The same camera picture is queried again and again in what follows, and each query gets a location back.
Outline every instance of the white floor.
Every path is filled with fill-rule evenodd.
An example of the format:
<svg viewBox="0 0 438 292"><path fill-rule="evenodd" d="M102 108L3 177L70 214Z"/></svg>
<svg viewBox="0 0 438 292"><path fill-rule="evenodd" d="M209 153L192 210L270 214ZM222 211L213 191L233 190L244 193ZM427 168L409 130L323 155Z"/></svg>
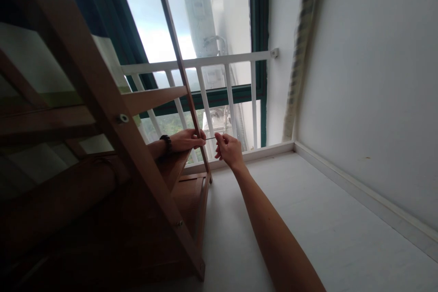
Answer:
<svg viewBox="0 0 438 292"><path fill-rule="evenodd" d="M438 291L438 264L296 153L247 163L327 291ZM213 171L196 278L138 291L273 291L237 182Z"/></svg>

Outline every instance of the window frame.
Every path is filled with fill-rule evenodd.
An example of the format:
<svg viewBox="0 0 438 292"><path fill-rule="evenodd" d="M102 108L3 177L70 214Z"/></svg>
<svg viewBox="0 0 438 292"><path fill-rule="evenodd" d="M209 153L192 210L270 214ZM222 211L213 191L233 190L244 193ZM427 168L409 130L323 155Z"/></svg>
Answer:
<svg viewBox="0 0 438 292"><path fill-rule="evenodd" d="M94 0L99 14L111 39L121 65L148 63L146 52L141 43L127 0ZM268 18L269 0L250 0L251 51L268 50ZM267 70L266 61L258 61L256 69L256 100L261 101L261 147L266 146L266 91ZM145 90L156 89L157 84L153 73L140 74L140 80ZM137 91L131 76L127 81L133 91ZM251 101L251 85L232 87L234 104ZM195 109L204 109L200 91L192 92ZM227 88L207 90L210 107L228 105ZM183 111L189 111L187 97L181 97ZM177 113L175 102L154 108L156 116ZM148 118L147 112L140 117Z"/></svg>

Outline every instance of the white wall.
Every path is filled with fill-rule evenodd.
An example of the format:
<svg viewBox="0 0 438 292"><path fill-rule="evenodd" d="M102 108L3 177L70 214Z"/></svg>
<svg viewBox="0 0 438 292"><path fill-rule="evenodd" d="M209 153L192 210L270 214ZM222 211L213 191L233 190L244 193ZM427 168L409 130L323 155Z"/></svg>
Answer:
<svg viewBox="0 0 438 292"><path fill-rule="evenodd" d="M298 140L438 229L438 3L323 0Z"/></svg>
<svg viewBox="0 0 438 292"><path fill-rule="evenodd" d="M280 48L280 56L268 62L266 144L282 142L283 120L292 69L294 32L300 0L269 0L269 49Z"/></svg>

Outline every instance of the curtain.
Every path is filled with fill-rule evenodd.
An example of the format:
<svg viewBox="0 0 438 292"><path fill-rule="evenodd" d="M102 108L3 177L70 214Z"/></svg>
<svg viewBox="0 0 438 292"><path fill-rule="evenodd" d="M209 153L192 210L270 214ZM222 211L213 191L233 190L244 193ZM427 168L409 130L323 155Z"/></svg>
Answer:
<svg viewBox="0 0 438 292"><path fill-rule="evenodd" d="M306 50L312 29L314 8L315 0L301 0L301 10L295 29L295 47L287 95L286 114L283 122L282 142L292 139L293 124L297 113L297 100L301 81L305 73Z"/></svg>

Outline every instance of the white railing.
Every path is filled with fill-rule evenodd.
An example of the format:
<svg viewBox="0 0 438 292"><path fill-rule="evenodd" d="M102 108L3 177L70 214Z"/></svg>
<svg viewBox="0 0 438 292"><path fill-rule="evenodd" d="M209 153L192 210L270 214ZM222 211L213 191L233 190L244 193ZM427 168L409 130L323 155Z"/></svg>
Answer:
<svg viewBox="0 0 438 292"><path fill-rule="evenodd" d="M250 62L251 63L251 101L252 101L252 123L254 132L254 149L257 149L257 111L256 111L256 62L262 60L268 60L271 58L276 58L278 56L278 48L272 51L262 51L262 52L250 52L239 55L226 55L226 56L216 56L216 57L203 57L196 59L186 59L183 61L185 68L196 68L198 74L199 86L201 89L202 103L205 109L205 116L209 126L209 131L211 137L213 137L213 121L211 119L209 102L207 99L207 91L205 89L204 78L202 74L203 66L220 65L223 64L225 67L225 81L227 85L228 92L228 102L230 104L230 114L231 114L231 125L233 128L233 135L237 136L236 133L236 119L234 112L233 93L231 87L231 76L229 65L231 63L239 62ZM172 76L172 70L178 69L178 64L176 61L172 62L162 62L162 63L146 63L146 64L134 64L134 65L123 65L122 70L125 76L132 76L134 84L138 90L144 90L143 84L140 81L139 74L143 73L153 73L153 72L166 72L167 80L170 87L175 86L175 82ZM181 101L179 98L175 99L175 105L178 110L179 117L181 119L182 127L187 128L187 122L184 117L183 107L181 106ZM157 135L161 135L161 130L156 120L154 111L150 109L148 111L149 117L151 118L152 124L156 130ZM196 154L192 152L192 158L194 162L197 162Z"/></svg>

